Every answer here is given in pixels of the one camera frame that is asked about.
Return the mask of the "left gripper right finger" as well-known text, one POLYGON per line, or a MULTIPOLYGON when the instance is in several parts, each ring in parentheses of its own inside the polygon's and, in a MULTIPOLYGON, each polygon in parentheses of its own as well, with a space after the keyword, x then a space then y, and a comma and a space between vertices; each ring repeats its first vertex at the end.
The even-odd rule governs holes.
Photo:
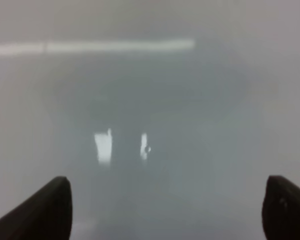
POLYGON ((300 240, 300 187, 281 175, 270 175, 261 218, 267 240, 300 240))

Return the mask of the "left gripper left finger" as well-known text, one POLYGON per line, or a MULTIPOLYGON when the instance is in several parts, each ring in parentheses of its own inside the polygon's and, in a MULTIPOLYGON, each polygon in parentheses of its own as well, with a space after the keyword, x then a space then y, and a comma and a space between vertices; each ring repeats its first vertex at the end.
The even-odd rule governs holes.
POLYGON ((68 240, 72 230, 72 189, 57 176, 0 218, 0 240, 68 240))

